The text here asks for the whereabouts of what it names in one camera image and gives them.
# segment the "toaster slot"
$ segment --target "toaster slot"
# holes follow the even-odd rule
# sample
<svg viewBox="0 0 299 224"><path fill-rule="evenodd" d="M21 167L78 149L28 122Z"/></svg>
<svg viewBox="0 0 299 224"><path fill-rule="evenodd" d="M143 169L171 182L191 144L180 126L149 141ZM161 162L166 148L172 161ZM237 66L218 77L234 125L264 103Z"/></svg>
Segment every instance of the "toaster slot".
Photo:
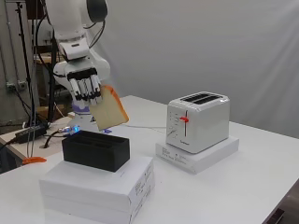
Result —
<svg viewBox="0 0 299 224"><path fill-rule="evenodd" d="M191 102L194 102L194 101L198 101L198 100L204 99L204 98L206 98L208 96L210 96L210 94L200 93L200 94L197 94L197 95L193 95L193 96L189 96L189 97L183 98L181 100L191 103Z"/></svg>
<svg viewBox="0 0 299 224"><path fill-rule="evenodd" d="M195 102L193 102L193 103L196 104L196 105L203 105L203 104L205 104L205 103L207 103L207 102L211 102L211 101L216 100L216 99L219 99L219 98L221 98L221 97L220 97L220 96L217 96L217 95L211 95L211 96L209 96L209 97L206 97L206 98L204 98L204 99L195 101Z"/></svg>

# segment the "toaster knob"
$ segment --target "toaster knob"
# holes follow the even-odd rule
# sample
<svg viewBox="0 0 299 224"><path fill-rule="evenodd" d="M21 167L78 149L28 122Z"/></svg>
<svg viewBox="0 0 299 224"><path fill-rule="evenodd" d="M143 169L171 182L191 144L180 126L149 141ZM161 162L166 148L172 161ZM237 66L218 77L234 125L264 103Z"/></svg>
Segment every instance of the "toaster knob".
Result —
<svg viewBox="0 0 299 224"><path fill-rule="evenodd" d="M187 119L186 117L180 117L179 119L182 120L182 121L184 121L185 123L189 122L189 119Z"/></svg>

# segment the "blue light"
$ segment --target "blue light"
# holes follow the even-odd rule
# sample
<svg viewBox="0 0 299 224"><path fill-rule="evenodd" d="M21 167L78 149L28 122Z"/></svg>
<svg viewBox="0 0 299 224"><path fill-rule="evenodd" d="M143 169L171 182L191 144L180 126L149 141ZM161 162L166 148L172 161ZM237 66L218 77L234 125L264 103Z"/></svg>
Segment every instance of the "blue light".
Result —
<svg viewBox="0 0 299 224"><path fill-rule="evenodd" d="M75 127L74 127L74 132L77 133L78 131L79 131L78 126L75 126Z"/></svg>

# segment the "black box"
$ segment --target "black box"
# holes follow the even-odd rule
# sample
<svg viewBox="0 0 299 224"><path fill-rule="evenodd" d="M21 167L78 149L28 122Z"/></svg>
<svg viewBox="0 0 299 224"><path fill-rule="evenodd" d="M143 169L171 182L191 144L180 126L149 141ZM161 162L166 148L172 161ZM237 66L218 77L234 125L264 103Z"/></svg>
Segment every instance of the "black box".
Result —
<svg viewBox="0 0 299 224"><path fill-rule="evenodd" d="M127 138L80 131L63 140L64 160L116 172L130 160Z"/></svg>

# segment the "orange object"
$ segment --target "orange object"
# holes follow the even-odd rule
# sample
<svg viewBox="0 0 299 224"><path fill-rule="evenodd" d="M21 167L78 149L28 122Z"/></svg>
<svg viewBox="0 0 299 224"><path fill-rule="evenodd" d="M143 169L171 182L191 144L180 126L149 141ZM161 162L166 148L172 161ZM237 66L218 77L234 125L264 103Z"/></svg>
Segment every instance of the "orange object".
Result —
<svg viewBox="0 0 299 224"><path fill-rule="evenodd" d="M123 124L129 120L120 97L110 86L101 86L102 101L90 105L90 111L99 130Z"/></svg>
<svg viewBox="0 0 299 224"><path fill-rule="evenodd" d="M110 90L111 95L113 95L114 98L115 98L115 100L118 102L118 105L119 105L119 107L120 107L120 109L121 109L121 112L122 112L123 116L125 117L126 121L129 121L129 117L128 117L127 113L125 112L125 110L123 109L123 106L122 106L122 104L121 104L120 97L119 97L119 95L114 91L113 87L106 85L106 86L104 86L104 88Z"/></svg>
<svg viewBox="0 0 299 224"><path fill-rule="evenodd" d="M23 165L30 164L30 163L37 163L37 162L45 162L47 161L45 158L42 157L31 157L31 158L26 158L22 161Z"/></svg>
<svg viewBox="0 0 299 224"><path fill-rule="evenodd" d="M188 123L189 122L189 119L185 118L185 117L181 117L179 118L180 120L184 121L185 123Z"/></svg>

